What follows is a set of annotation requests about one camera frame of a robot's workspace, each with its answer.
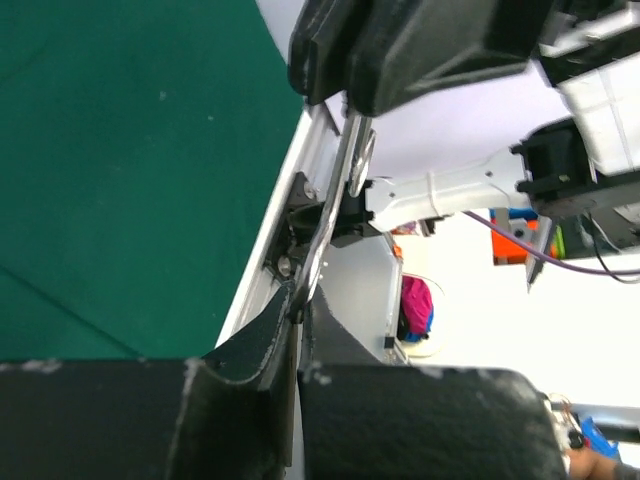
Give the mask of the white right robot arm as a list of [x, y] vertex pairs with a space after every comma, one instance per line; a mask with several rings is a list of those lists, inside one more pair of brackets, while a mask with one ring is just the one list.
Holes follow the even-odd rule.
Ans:
[[[564, 1], [309, 1], [291, 37], [289, 81], [311, 104], [347, 98], [325, 201], [293, 211], [316, 249], [379, 235], [410, 220], [477, 208], [531, 207], [557, 218], [639, 198], [639, 5]], [[436, 92], [540, 65], [570, 110], [517, 144], [398, 182], [367, 179], [373, 119]]]

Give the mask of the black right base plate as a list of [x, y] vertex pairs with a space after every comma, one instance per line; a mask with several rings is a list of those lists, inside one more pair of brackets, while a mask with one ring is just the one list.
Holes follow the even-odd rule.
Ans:
[[[360, 239], [380, 235], [370, 222], [374, 214], [366, 208], [366, 193], [373, 186], [366, 180], [357, 198], [343, 195], [331, 244], [343, 248]], [[302, 265], [324, 205], [303, 172], [296, 172], [284, 210], [275, 223], [275, 233], [263, 266], [279, 281], [286, 281]]]

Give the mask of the pink bag in background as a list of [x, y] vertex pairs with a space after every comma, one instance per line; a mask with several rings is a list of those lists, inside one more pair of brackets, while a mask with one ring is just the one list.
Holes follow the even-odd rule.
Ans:
[[428, 339], [433, 317], [433, 299], [425, 281], [415, 276], [404, 275], [397, 338], [409, 343]]

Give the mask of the orange box in background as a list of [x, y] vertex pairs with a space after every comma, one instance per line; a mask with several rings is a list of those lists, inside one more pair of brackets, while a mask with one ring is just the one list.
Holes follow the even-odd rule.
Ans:
[[[514, 237], [530, 243], [533, 233], [537, 229], [538, 215], [530, 209], [500, 209], [490, 210], [490, 221], [500, 224]], [[495, 265], [524, 264], [528, 252], [511, 240], [506, 239], [495, 231], [491, 232], [492, 254]]]

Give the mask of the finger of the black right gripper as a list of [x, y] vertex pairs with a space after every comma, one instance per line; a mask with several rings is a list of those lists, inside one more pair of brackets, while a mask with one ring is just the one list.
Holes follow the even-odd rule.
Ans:
[[379, 75], [373, 32], [378, 1], [307, 1], [290, 39], [288, 81], [309, 105], [346, 92], [375, 103]]
[[347, 57], [352, 106], [378, 117], [423, 95], [523, 72], [555, 9], [544, 0], [368, 2]]

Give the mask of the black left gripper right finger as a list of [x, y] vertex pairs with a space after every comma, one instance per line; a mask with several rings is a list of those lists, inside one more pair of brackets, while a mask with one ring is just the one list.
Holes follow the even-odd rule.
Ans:
[[562, 479], [548, 410], [521, 374], [391, 366], [316, 292], [298, 370], [309, 479]]

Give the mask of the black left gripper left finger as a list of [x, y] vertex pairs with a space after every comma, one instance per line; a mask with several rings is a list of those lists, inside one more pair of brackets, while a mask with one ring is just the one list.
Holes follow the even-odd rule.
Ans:
[[295, 331], [283, 285], [204, 357], [1, 365], [5, 479], [280, 479]]

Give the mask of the green surgical drape cloth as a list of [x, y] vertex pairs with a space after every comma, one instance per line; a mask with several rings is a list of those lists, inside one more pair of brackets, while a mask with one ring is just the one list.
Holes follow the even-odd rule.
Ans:
[[215, 344], [302, 102], [252, 1], [1, 5], [1, 356]]

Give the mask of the aluminium front rail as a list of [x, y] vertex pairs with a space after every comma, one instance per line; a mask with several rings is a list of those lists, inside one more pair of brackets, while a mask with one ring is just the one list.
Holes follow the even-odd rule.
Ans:
[[304, 108], [217, 345], [253, 320], [281, 284], [295, 275], [288, 216], [324, 199], [337, 145], [338, 129], [328, 108]]

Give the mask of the steel needle holder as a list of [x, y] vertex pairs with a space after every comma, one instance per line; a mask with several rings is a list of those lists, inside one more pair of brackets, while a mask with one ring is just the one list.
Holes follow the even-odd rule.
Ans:
[[371, 124], [371, 118], [352, 108], [347, 109], [325, 202], [287, 309], [287, 316], [293, 324], [303, 322], [303, 311], [313, 297], [323, 256], [338, 221], [344, 191], [357, 198], [365, 184], [376, 141]]

